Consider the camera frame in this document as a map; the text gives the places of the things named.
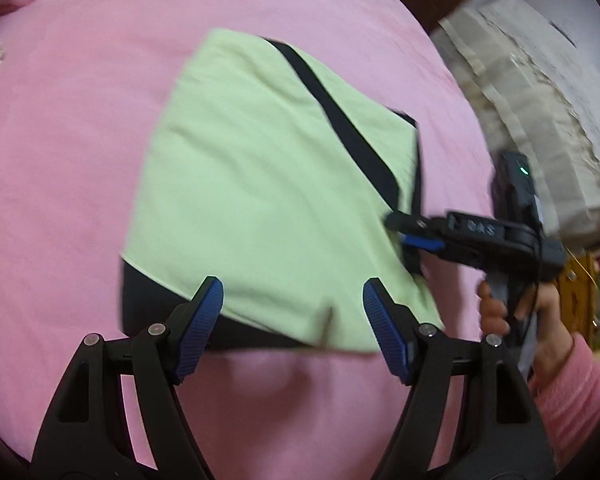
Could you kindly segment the pink sleeved forearm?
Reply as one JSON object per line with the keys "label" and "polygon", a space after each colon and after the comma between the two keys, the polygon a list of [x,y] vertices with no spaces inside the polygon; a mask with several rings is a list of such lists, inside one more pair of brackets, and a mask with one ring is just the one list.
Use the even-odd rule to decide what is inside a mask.
{"label": "pink sleeved forearm", "polygon": [[529,382],[542,417],[555,462],[564,468],[600,423],[600,363],[583,337],[573,335],[573,347],[557,376],[541,386]]}

